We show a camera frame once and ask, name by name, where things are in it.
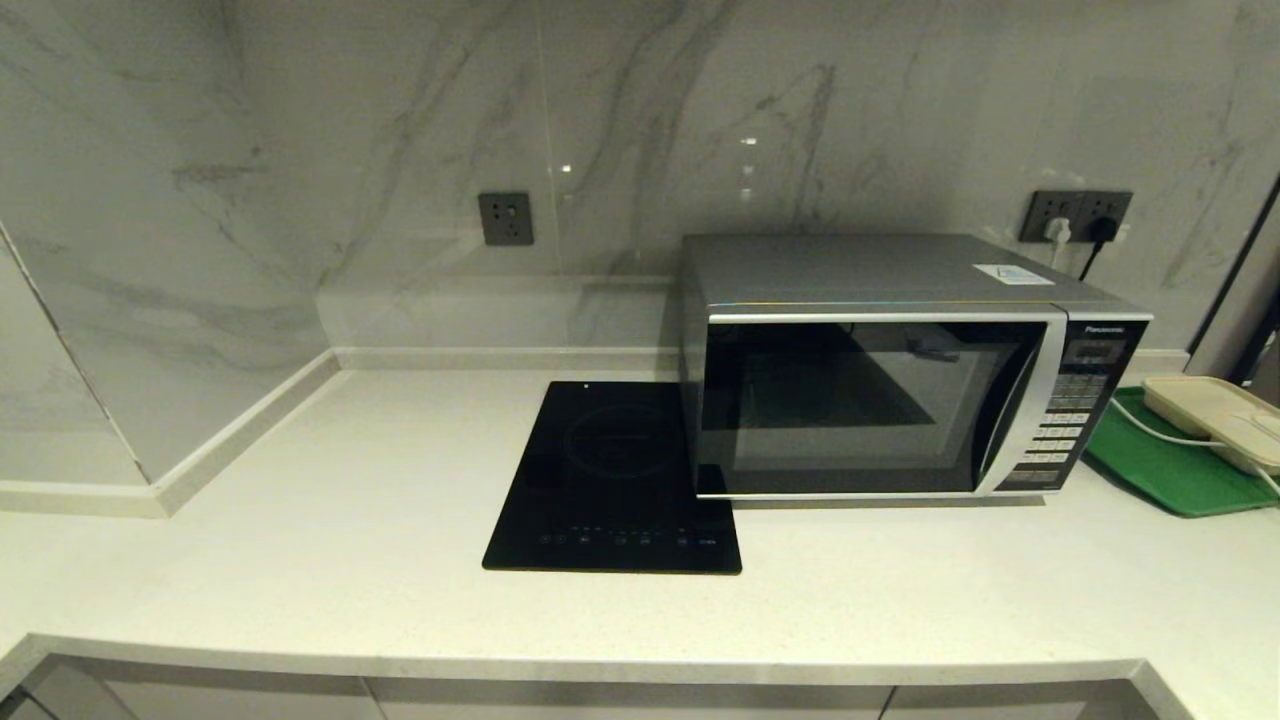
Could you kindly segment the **microwave door with dark glass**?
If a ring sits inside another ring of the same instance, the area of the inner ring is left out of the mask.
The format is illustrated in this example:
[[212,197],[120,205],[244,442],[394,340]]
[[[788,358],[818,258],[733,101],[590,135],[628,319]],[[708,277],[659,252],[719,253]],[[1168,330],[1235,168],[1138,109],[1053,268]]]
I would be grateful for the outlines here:
[[713,314],[686,363],[703,498],[992,495],[1050,401],[1065,315]]

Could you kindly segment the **silver Panasonic microwave oven body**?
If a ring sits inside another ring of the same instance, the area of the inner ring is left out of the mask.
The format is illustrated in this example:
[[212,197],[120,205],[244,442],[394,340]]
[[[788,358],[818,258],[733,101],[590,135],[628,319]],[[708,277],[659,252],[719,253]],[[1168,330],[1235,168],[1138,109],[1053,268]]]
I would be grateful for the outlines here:
[[[975,264],[1019,265],[1053,284],[1002,284]],[[1119,296],[966,234],[690,236],[682,242],[680,270],[680,370],[689,452],[686,363],[703,346],[701,329],[713,314],[1051,310],[1065,315],[1066,340],[1050,401],[1023,459],[992,495],[946,498],[1060,492],[1153,319]],[[692,479],[695,489],[694,471]]]

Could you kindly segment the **black induction cooktop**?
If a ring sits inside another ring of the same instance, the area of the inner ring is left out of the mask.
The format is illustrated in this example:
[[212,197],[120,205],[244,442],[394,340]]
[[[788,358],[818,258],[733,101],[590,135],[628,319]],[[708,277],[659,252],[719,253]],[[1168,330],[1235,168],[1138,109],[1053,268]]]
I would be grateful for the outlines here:
[[731,503],[694,491],[678,384],[553,380],[483,566],[740,574]]

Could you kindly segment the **grey cabinet door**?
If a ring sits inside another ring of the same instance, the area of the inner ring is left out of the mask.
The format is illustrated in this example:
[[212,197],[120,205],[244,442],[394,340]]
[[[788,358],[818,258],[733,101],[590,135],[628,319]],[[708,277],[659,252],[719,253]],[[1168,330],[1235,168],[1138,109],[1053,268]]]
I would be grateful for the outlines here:
[[1123,682],[901,685],[879,720],[1157,720]]

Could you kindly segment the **green plastic tray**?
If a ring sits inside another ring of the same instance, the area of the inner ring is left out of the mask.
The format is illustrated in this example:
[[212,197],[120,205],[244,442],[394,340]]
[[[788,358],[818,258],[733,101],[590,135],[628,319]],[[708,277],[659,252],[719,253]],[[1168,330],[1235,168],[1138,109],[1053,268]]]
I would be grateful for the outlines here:
[[1201,519],[1280,509],[1280,495],[1211,448],[1143,432],[1110,406],[1092,432],[1085,464],[1115,486],[1178,518]]

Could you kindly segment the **beige lidded box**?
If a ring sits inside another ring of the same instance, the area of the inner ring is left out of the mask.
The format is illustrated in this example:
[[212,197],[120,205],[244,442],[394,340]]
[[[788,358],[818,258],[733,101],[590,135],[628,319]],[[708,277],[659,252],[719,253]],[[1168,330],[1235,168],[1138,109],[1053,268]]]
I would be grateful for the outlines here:
[[1280,478],[1280,409],[1240,387],[1211,377],[1151,377],[1144,405],[1242,471]]

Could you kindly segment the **grey corner cabinet panel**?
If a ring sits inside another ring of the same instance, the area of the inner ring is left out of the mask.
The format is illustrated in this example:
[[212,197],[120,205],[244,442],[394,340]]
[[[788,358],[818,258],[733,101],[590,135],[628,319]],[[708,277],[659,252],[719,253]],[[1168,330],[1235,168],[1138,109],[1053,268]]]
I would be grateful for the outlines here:
[[0,720],[140,720],[77,660],[42,661],[0,698]]

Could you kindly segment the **grey single wall socket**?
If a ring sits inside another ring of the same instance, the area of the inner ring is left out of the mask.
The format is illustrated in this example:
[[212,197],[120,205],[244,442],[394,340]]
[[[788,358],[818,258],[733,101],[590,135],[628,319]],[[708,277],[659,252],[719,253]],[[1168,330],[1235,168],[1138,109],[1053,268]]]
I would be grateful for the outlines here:
[[531,204],[527,193],[480,193],[477,210],[483,242],[488,247],[527,247],[535,243]]

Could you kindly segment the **grey double wall socket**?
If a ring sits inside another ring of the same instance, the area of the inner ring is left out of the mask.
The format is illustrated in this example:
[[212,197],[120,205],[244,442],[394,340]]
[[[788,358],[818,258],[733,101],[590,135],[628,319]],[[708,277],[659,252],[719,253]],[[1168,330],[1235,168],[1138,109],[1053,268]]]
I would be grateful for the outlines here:
[[1071,222],[1071,243],[1089,243],[1088,224],[1101,217],[1111,217],[1124,228],[1125,215],[1132,204],[1132,191],[1102,190],[1039,190],[1030,196],[1018,234],[1020,243],[1050,243],[1044,225],[1053,217],[1066,217]]

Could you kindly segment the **dark door frame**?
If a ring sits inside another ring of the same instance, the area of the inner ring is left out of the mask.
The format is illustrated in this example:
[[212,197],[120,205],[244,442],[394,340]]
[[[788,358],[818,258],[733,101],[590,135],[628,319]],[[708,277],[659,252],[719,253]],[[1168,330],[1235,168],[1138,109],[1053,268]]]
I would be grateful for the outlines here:
[[1193,336],[1184,372],[1243,384],[1280,332],[1280,172]]

